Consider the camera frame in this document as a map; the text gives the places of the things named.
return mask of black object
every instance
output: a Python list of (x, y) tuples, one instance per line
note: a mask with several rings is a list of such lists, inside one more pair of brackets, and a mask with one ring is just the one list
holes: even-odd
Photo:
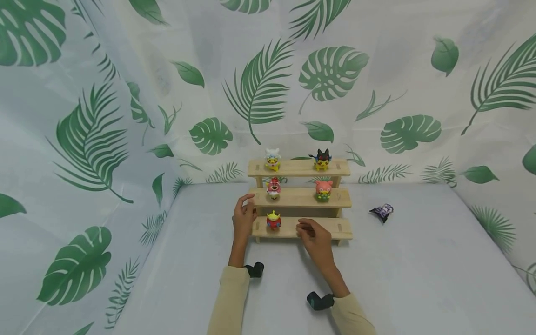
[(320, 298), (316, 292), (311, 292), (307, 296), (307, 302), (311, 305), (311, 308), (314, 310), (324, 310), (328, 309), (335, 304), (335, 299), (333, 299), (333, 294), (326, 294), (323, 298)]
[(260, 278), (263, 276), (264, 264), (261, 262), (255, 263), (254, 266), (246, 265), (244, 267), (248, 269), (250, 278)]

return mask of white surface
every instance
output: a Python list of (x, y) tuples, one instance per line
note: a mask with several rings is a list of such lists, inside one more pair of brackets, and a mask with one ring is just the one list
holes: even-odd
[[(378, 334), (529, 335), (536, 299), (463, 202), (446, 185), (344, 185), (354, 240), (337, 265)], [(114, 334), (205, 334), (232, 241), (230, 216), (247, 184), (181, 191)], [(368, 210), (390, 203), (382, 226)], [(336, 334), (306, 296), (328, 293), (299, 240), (250, 244), (244, 335)]]

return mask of candy wrapper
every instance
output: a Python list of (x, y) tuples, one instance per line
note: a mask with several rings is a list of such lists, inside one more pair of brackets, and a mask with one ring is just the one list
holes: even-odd
[(369, 212), (376, 214), (379, 219), (382, 221), (382, 224), (384, 224), (387, 221), (387, 218), (389, 217), (389, 214), (394, 212), (393, 206), (389, 204), (384, 204), (381, 207), (377, 207), (373, 210), (370, 210)]

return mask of small toy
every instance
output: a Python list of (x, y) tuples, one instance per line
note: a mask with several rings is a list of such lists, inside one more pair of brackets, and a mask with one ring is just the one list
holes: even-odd
[(387, 221), (389, 214), (394, 212), (394, 208), (389, 204), (384, 204), (382, 207), (377, 207), (369, 212), (376, 214), (382, 221), (382, 224), (384, 224)]
[(269, 183), (266, 183), (266, 193), (268, 193), (273, 200), (279, 198), (281, 185), (279, 184), (279, 179), (277, 177), (272, 178)]
[(276, 215), (276, 211), (272, 211), (272, 213), (267, 214), (266, 225), (271, 230), (276, 230), (277, 228), (281, 227), (281, 214)]
[(281, 164), (279, 162), (279, 159), (281, 158), (281, 156), (279, 155), (279, 148), (266, 148), (266, 154), (264, 155), (264, 158), (266, 158), (266, 164), (264, 165), (265, 167), (270, 170), (274, 170), (275, 172), (279, 171), (279, 165)]
[(320, 169), (323, 169), (324, 171), (326, 171), (331, 161), (329, 149), (326, 149), (324, 153), (320, 149), (318, 149), (318, 153), (316, 157), (313, 155), (309, 155), (309, 157), (312, 157), (315, 159), (315, 168), (317, 171), (319, 171)]
[(316, 194), (315, 198), (320, 202), (327, 202), (331, 197), (331, 185), (333, 181), (317, 180), (316, 182)]

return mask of black hat pikachu figurine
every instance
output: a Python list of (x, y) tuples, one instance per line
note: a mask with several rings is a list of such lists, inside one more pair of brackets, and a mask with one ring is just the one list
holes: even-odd
[(317, 171), (319, 171), (320, 169), (323, 169), (324, 171), (326, 171), (331, 161), (329, 149), (326, 149), (325, 152), (322, 152), (320, 149), (318, 149), (318, 153), (316, 157), (313, 155), (309, 155), (309, 157), (312, 157), (315, 159), (315, 168)]

